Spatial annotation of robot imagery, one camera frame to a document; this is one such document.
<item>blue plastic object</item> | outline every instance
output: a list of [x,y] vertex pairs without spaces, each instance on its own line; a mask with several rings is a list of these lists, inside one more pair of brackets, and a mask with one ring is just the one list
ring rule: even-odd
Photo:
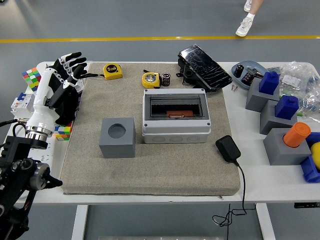
[[320,172],[316,168],[315,162],[310,155],[301,164],[303,177],[308,183],[320,183]]
[[25,96],[27,96],[27,94],[24,94],[23,92],[21,92],[20,95],[17,97],[17,100],[18,100],[18,101],[24,100],[24,99],[25,99],[25,98],[24,98]]
[[273,95],[279,85],[279,75],[275,71],[266,72],[260,82],[259,92]]
[[291,120],[299,109],[299,100],[296,96],[283,95],[274,107],[274,116],[280,119]]
[[306,143],[308,144],[309,148],[315,143],[320,142],[320,132],[311,132],[311,134],[305,139]]

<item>gray block with hole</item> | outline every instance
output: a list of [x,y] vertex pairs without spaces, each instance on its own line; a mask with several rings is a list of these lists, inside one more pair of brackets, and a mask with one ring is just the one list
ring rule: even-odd
[[259,92],[261,79],[255,77],[251,83],[245,103],[245,109],[261,113],[268,100],[279,101],[280,86],[278,85],[273,92],[273,95]]
[[270,165],[299,165],[310,154],[306,140],[297,147],[289,147],[283,137],[290,128],[273,128],[263,140]]
[[260,114],[260,134],[267,135],[271,129],[291,128],[297,121],[295,114],[290,120],[276,117],[275,106],[278,101],[268,100]]
[[105,159],[134,158],[136,156],[134,118],[104,118],[99,146]]

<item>yellow ball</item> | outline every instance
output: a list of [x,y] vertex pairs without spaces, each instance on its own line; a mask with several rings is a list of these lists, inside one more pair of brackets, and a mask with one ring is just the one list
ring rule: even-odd
[[320,142],[314,143],[311,148],[311,154],[320,154]]
[[320,142],[314,143],[310,150],[314,165],[320,170]]

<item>robotic hand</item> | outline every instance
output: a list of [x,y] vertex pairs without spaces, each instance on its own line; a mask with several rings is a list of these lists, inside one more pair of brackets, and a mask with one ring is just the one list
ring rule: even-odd
[[34,99],[34,113],[26,124],[26,138],[46,141],[55,123],[68,125],[75,119],[80,96],[75,86],[87,72],[86,58],[78,58],[80,55],[76,52],[62,56],[45,69]]
[[87,66],[86,58],[80,57],[81,52],[74,52],[64,56],[59,57],[53,65],[49,68],[55,69],[62,79],[67,79],[78,66]]

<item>white table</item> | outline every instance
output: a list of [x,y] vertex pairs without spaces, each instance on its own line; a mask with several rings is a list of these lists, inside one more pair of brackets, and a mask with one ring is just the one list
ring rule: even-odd
[[[40,73],[45,69],[46,63],[42,62],[37,66]],[[219,62],[219,64],[232,75],[231,68],[237,62]],[[265,68],[271,68],[279,67],[284,62],[260,62],[260,64]],[[238,162],[245,175],[245,201],[247,203],[262,203],[257,204],[262,233],[265,238],[271,236],[270,239],[273,239],[274,235],[265,203],[320,202],[320,184],[307,183],[303,178],[303,171],[300,165],[270,166],[263,144],[263,139],[266,136],[259,134],[260,113],[245,109],[247,92],[246,89],[241,87],[236,91],[232,91],[231,84],[223,88],[232,138],[241,151],[241,157]],[[308,123],[312,132],[320,132],[320,123],[310,118],[299,117],[298,121]],[[51,167],[52,175],[59,177],[68,142],[59,142],[54,138],[50,139],[50,142],[54,148],[51,148],[51,152],[47,154],[49,158],[47,162]],[[243,182],[241,182],[241,188],[235,195],[222,196],[222,198],[218,196],[64,195],[62,188],[56,187],[38,191],[34,204],[80,205],[75,219],[77,224],[74,228],[74,234],[76,234],[75,229],[77,229],[78,233],[79,229],[84,231],[88,210],[87,205],[232,203],[242,201],[242,194]]]

